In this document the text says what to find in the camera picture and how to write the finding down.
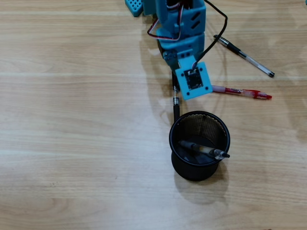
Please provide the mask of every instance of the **pen clip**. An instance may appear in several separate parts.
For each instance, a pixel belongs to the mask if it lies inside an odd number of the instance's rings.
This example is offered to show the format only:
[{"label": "pen clip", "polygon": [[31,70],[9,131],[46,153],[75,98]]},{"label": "pen clip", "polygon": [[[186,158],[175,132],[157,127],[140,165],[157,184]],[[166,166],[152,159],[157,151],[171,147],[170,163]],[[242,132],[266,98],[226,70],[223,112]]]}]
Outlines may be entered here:
[{"label": "pen clip", "polygon": [[244,91],[253,92],[254,93],[254,99],[257,99],[258,94],[261,92],[261,91],[258,91],[258,90],[244,90]]}]

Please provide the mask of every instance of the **pen tip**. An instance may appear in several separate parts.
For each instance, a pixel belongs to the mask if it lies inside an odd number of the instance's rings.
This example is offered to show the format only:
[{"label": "pen tip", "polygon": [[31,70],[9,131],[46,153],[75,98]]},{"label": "pen tip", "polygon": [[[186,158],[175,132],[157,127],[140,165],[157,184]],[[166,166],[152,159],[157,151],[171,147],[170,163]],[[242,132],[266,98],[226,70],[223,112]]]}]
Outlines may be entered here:
[{"label": "pen tip", "polygon": [[222,157],[230,158],[230,155],[224,152],[224,153],[222,154]]}]

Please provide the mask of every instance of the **electrical wire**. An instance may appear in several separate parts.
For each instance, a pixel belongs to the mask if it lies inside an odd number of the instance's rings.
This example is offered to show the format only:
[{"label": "electrical wire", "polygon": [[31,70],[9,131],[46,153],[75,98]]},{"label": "electrical wire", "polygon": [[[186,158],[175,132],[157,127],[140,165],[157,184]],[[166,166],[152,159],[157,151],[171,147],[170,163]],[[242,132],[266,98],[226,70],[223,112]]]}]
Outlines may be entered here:
[{"label": "electrical wire", "polygon": [[178,11],[178,18],[177,18],[177,24],[179,26],[179,34],[178,34],[178,38],[172,38],[172,37],[164,37],[164,36],[157,36],[157,35],[154,35],[154,34],[151,34],[151,31],[156,27],[156,25],[158,24],[159,22],[159,19],[157,18],[153,25],[149,28],[149,30],[147,31],[147,34],[150,36],[150,37],[153,37],[155,39],[159,39],[159,40],[167,40],[167,41],[178,41],[181,37],[181,20],[182,20],[182,12],[183,12],[183,8],[184,8],[184,5],[181,6],[181,8],[179,9]]},{"label": "electrical wire", "polygon": [[178,2],[177,4],[172,5],[172,6],[167,6],[167,8],[169,8],[169,9],[175,9],[175,8],[179,7],[179,5],[180,5],[180,2]]},{"label": "electrical wire", "polygon": [[218,36],[215,38],[215,40],[211,43],[210,46],[208,46],[208,48],[202,52],[201,55],[199,55],[199,57],[196,59],[196,61],[193,63],[192,66],[192,70],[194,70],[197,66],[197,63],[206,55],[206,53],[209,52],[209,50],[215,45],[215,43],[217,43],[217,41],[220,39],[220,37],[222,36],[222,34],[224,33],[226,27],[227,27],[227,22],[228,22],[228,17],[226,14],[224,14],[222,11],[220,11],[216,6],[214,6],[211,2],[209,2],[208,0],[204,0],[206,3],[208,3],[210,6],[212,6],[212,8],[214,8],[216,11],[218,11],[222,16],[225,17],[225,22],[224,22],[224,26],[222,28],[222,30],[220,31],[220,33],[218,34]]}]

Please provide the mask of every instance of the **black mesh pen holder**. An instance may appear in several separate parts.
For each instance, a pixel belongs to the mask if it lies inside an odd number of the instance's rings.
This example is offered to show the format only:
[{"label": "black mesh pen holder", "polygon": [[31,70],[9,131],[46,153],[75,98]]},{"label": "black mesh pen holder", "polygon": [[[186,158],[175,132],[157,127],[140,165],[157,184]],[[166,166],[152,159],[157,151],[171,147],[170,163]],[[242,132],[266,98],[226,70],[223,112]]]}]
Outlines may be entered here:
[{"label": "black mesh pen holder", "polygon": [[204,154],[196,156],[192,150],[179,145],[181,140],[225,152],[228,152],[230,146],[229,131],[217,116],[203,111],[182,115],[171,128],[169,144],[174,169],[180,176],[191,181],[202,181],[212,176],[221,160]]}]

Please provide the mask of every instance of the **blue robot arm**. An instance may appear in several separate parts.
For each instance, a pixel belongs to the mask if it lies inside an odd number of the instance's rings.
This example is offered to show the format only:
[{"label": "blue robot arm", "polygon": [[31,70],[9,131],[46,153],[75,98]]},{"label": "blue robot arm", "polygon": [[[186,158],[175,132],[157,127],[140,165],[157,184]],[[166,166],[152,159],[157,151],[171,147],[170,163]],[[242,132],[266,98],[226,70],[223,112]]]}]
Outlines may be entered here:
[{"label": "blue robot arm", "polygon": [[198,63],[204,55],[204,0],[143,0],[143,7],[144,14],[155,12],[161,23],[156,35],[150,33],[151,29],[148,34],[158,39],[162,57],[177,77],[183,98],[187,100],[212,92],[205,63]]}]

